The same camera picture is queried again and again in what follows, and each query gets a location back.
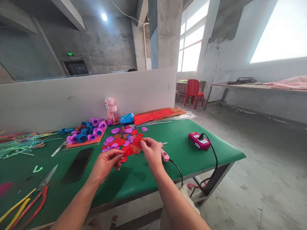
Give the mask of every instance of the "ceiling light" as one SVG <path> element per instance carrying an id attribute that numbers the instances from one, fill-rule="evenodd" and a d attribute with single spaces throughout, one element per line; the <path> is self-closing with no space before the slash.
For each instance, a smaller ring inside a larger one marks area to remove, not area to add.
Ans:
<path id="1" fill-rule="evenodd" d="M 108 20 L 108 18 L 106 17 L 106 14 L 105 14 L 105 13 L 102 13 L 102 14 L 101 14 L 101 17 L 102 17 L 102 20 L 104 20 L 104 21 L 107 21 L 107 20 Z"/>

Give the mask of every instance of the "hand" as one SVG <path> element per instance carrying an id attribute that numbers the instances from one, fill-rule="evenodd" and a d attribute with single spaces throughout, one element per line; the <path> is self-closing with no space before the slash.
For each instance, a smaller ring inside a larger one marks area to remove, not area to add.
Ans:
<path id="1" fill-rule="evenodd" d="M 94 187 L 102 185 L 113 166 L 116 170 L 120 170 L 122 164 L 119 160 L 123 157 L 123 153 L 119 149 L 100 153 L 86 183 Z"/>
<path id="2" fill-rule="evenodd" d="M 143 138 L 141 140 L 141 146 L 145 155 L 145 158 L 149 164 L 149 169 L 153 172 L 158 169 L 164 169 L 161 159 L 161 147 L 160 144 L 152 138 Z"/>

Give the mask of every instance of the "smartphone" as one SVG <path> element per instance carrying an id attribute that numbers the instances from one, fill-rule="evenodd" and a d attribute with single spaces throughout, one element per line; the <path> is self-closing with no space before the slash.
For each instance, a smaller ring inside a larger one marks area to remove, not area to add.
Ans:
<path id="1" fill-rule="evenodd" d="M 62 183 L 68 184 L 81 179 L 85 167 L 90 160 L 93 150 L 94 148 L 83 149 L 78 153 L 74 162 L 71 164 L 64 178 L 62 179 Z"/>

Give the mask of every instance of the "black bag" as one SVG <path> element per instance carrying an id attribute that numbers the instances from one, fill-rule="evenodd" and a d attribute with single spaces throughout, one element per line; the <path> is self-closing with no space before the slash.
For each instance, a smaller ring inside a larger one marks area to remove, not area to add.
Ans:
<path id="1" fill-rule="evenodd" d="M 256 80 L 252 77 L 240 77 L 236 81 L 229 81 L 227 85 L 241 85 L 246 83 L 255 83 Z"/>

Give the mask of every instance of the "red scissor handle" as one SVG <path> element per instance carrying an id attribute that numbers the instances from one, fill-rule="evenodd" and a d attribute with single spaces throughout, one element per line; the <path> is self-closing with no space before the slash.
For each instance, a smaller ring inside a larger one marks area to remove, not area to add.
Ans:
<path id="1" fill-rule="evenodd" d="M 46 198 L 47 198 L 47 191 L 48 191 L 48 185 L 46 185 L 44 187 L 43 190 L 41 190 L 38 195 L 35 197 L 35 199 L 29 204 L 29 206 L 23 211 L 23 213 L 20 215 L 20 217 L 15 221 L 15 223 L 10 227 L 9 230 L 13 230 L 14 227 L 16 227 L 16 225 L 18 224 L 18 222 L 24 217 L 24 215 L 30 210 L 30 208 L 33 206 L 33 204 L 38 200 L 38 198 L 41 196 L 41 194 L 43 194 L 43 198 L 41 201 L 41 204 L 39 205 L 39 207 L 36 209 L 35 213 L 30 217 L 30 219 L 18 230 L 23 230 L 34 218 L 35 216 L 39 213 L 39 211 L 42 209 L 42 207 L 44 206 L 45 202 L 46 202 Z"/>

